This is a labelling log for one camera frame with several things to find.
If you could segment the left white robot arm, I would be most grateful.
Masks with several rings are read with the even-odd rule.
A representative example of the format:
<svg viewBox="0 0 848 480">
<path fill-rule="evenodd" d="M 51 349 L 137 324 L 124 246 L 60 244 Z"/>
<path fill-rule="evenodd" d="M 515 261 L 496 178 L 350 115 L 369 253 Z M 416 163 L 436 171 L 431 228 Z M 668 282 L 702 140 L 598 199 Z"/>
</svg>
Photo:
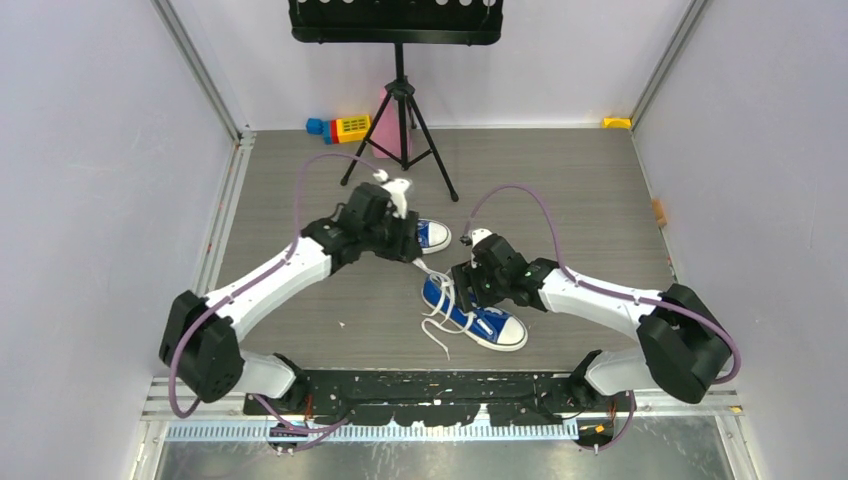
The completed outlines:
<svg viewBox="0 0 848 480">
<path fill-rule="evenodd" d="M 307 398 L 295 367 L 278 355 L 246 351 L 241 343 L 267 315 L 293 296 L 358 261 L 365 252 L 411 263 L 422 255 L 419 215 L 408 206 L 405 178 L 357 186 L 336 217 L 309 223 L 293 242 L 229 285 L 200 296 L 190 290 L 172 302 L 159 357 L 169 386 L 182 381 L 203 403 L 235 391 L 268 397 L 284 414 Z"/>
</svg>

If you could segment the blue sneaker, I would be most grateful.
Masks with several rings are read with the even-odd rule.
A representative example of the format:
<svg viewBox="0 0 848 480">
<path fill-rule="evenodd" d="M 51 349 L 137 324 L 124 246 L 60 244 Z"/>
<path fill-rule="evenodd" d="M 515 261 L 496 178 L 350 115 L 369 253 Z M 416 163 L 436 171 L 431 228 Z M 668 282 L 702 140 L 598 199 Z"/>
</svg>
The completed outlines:
<svg viewBox="0 0 848 480">
<path fill-rule="evenodd" d="M 443 251 L 452 241 L 452 233 L 449 227 L 436 220 L 419 219 L 416 235 L 423 255 Z"/>
<path fill-rule="evenodd" d="M 467 336 L 477 345 L 498 352 L 515 352 L 526 345 L 529 332 L 519 318 L 497 307 L 473 306 L 470 312 L 464 312 L 453 279 L 447 273 L 424 271 L 427 278 L 421 297 L 430 310 L 423 313 L 421 330 L 447 359 L 450 350 L 432 329 L 446 335 Z"/>
</svg>

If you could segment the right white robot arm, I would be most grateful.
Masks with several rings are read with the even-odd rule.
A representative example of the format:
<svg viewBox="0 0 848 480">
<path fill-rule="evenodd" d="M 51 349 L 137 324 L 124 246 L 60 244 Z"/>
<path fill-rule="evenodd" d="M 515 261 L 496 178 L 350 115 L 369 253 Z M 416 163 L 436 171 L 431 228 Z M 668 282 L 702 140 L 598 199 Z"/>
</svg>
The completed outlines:
<svg viewBox="0 0 848 480">
<path fill-rule="evenodd" d="M 698 404 L 734 354 L 727 332 L 685 285 L 635 289 L 565 271 L 552 259 L 528 261 L 486 229 L 463 242 L 471 257 L 450 270 L 462 310 L 510 300 L 580 317 L 636 342 L 629 350 L 591 351 L 568 375 L 565 395 L 584 410 L 596 410 L 619 393 L 650 388 Z"/>
</svg>

